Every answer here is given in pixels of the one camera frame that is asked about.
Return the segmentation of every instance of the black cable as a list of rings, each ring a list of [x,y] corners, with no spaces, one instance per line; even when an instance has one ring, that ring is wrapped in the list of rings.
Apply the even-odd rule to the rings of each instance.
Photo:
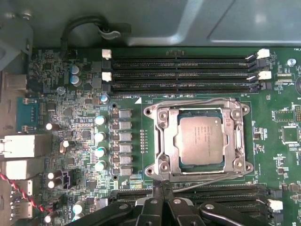
[[[68,50],[68,37],[71,31],[83,24],[95,24],[96,26],[99,27],[99,29],[103,31],[108,31],[109,30],[109,25],[108,22],[99,16],[84,16],[77,18],[70,23],[68,23],[61,36],[61,52],[60,52],[60,58],[63,59],[67,53]]]

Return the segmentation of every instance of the motherboard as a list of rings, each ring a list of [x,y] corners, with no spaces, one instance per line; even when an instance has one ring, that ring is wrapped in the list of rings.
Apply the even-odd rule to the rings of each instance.
[[[135,205],[166,179],[195,206],[214,201],[267,225],[301,225],[300,48],[59,54],[33,51],[18,134],[3,149],[35,166],[19,175],[20,160],[11,161],[6,175],[39,184],[32,195],[53,212],[12,208],[16,224],[63,226],[112,202]],[[27,144],[35,152],[17,148]]]

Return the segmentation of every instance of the white connector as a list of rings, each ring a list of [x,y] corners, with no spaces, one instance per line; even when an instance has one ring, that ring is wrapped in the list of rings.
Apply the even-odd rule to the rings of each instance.
[[[103,49],[102,50],[102,57],[106,60],[109,60],[112,58],[112,50],[110,49]]]
[[[262,59],[267,57],[269,57],[269,49],[262,48],[257,52],[257,59]]]
[[[103,81],[112,81],[112,73],[111,72],[102,72],[102,80]]]
[[[272,72],[270,72],[270,71],[262,71],[262,72],[259,72],[258,75],[259,75],[259,77],[258,77],[259,80],[267,80],[267,79],[272,78]]]
[[[283,210],[283,202],[282,201],[272,200],[272,199],[268,199],[268,201],[269,201],[269,207],[273,211]]]

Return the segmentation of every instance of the chip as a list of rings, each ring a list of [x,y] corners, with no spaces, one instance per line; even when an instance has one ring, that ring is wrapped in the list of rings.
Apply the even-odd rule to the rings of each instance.
[[[102,78],[94,77],[92,79],[92,87],[95,89],[101,89],[103,80]]]
[[[97,181],[96,180],[87,180],[87,188],[89,190],[96,189],[96,186],[97,186]]]
[[[92,62],[92,72],[102,72],[102,62],[101,61],[93,61]]]
[[[94,198],[93,197],[86,198],[86,203],[87,205],[94,205]]]
[[[67,165],[74,165],[74,164],[75,164],[74,158],[68,158],[67,159]]]
[[[73,116],[73,109],[72,108],[66,108],[65,110],[64,110],[64,116],[67,116],[67,117],[72,117]]]
[[[90,83],[86,83],[86,84],[84,85],[84,90],[85,90],[85,91],[91,91],[91,90],[92,90],[91,84],[90,84]]]
[[[43,65],[43,69],[44,69],[45,71],[51,71],[51,70],[52,70],[52,64],[51,64],[51,63],[45,63],[45,64]]]
[[[119,146],[117,146],[117,147],[112,147],[112,151],[113,151],[113,152],[119,152]]]
[[[113,119],[119,119],[119,114],[113,113],[113,114],[112,114],[112,118],[113,118]]]
[[[56,109],[56,104],[55,104],[55,102],[48,102],[48,103],[47,103],[47,110],[48,110],[49,112],[54,112],[55,109]]]
[[[83,138],[91,138],[91,132],[89,130],[84,130],[82,131],[81,136]]]
[[[119,125],[118,124],[112,124],[112,129],[119,129]]]
[[[89,72],[89,71],[91,71],[91,65],[90,65],[90,64],[84,65],[84,66],[82,67],[82,70],[83,70],[84,72]]]
[[[282,127],[282,142],[284,144],[297,144],[299,142],[297,126]]]
[[[91,105],[92,104],[92,99],[85,99],[85,104],[86,105]]]
[[[219,117],[180,119],[175,144],[185,165],[219,164],[223,161],[222,121]]]
[[[254,133],[254,140],[260,140],[261,134],[260,133]]]
[[[119,157],[113,157],[112,158],[112,163],[119,163],[120,162],[120,158]]]
[[[299,192],[300,186],[297,185],[297,184],[290,184],[289,189],[290,189],[291,192]]]

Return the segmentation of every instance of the integrated circuit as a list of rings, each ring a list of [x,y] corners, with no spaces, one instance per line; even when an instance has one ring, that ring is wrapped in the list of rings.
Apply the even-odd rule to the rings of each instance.
[[[97,180],[88,180],[87,181],[87,188],[89,190],[94,190],[96,189],[96,186],[97,186]]]
[[[218,164],[223,160],[222,121],[219,117],[180,119],[175,145],[185,165]]]
[[[75,160],[74,158],[67,158],[67,165],[74,165]]]
[[[299,131],[297,126],[282,127],[283,144],[297,144],[299,142]]]
[[[83,138],[91,138],[91,131],[89,131],[89,130],[84,130],[84,131],[82,131],[82,133],[81,133],[81,136],[83,137]]]
[[[92,90],[92,85],[91,85],[90,83],[86,83],[86,84],[84,85],[84,90],[85,90],[85,91],[91,91],[91,90]]]
[[[92,104],[92,99],[85,99],[85,104],[86,105],[91,105]]]
[[[66,117],[72,117],[73,116],[73,109],[68,107],[63,112],[64,116]]]

